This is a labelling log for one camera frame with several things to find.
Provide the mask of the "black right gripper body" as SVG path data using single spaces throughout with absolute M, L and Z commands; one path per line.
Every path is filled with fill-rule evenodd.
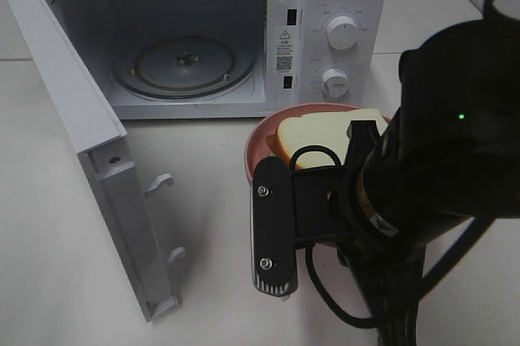
M 354 120 L 343 164 L 291 172 L 300 237 L 331 241 L 347 257 L 404 257 L 427 244 L 418 180 L 400 165 L 401 125 L 378 133 Z

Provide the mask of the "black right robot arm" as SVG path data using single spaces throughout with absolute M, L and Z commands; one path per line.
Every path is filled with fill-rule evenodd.
M 353 121 L 343 165 L 290 172 L 296 219 L 335 218 L 338 255 L 370 316 L 333 300 L 310 240 L 312 284 L 381 345 L 415 344 L 419 301 L 497 219 L 519 216 L 519 21 L 495 2 L 401 55 L 401 104 L 383 133 Z

